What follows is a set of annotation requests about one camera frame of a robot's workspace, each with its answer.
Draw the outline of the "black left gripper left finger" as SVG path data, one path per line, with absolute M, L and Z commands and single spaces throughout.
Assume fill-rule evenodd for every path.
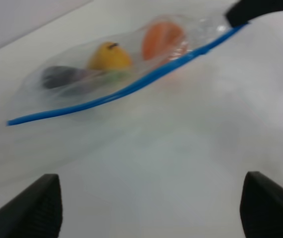
M 57 238 L 62 222 L 59 176 L 45 174 L 0 208 L 0 238 Z

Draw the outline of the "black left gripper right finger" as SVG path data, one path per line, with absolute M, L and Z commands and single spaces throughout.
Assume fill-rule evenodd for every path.
M 240 218 L 247 238 L 283 238 L 283 187 L 260 172 L 248 172 Z

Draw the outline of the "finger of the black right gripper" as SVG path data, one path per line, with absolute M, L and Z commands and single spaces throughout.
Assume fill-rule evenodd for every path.
M 226 12 L 231 27 L 238 27 L 257 17 L 283 11 L 283 0 L 239 0 Z

